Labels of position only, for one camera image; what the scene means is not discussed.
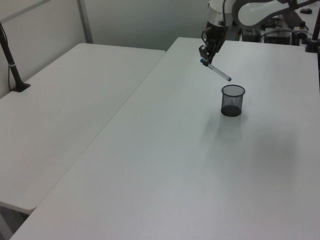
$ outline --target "white table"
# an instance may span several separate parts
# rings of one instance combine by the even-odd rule
[[[300,16],[300,18],[305,21],[305,25],[309,28],[309,33],[313,34],[315,29],[315,24],[319,12],[320,2],[316,1],[314,3],[311,3],[307,6],[301,7],[296,10],[296,13]],[[301,13],[301,9],[311,9],[311,14],[304,14]]]
[[[164,51],[79,44],[0,100],[0,206],[30,214]]]
[[[226,41],[229,118],[201,43],[177,39],[12,240],[319,239],[317,55]]]

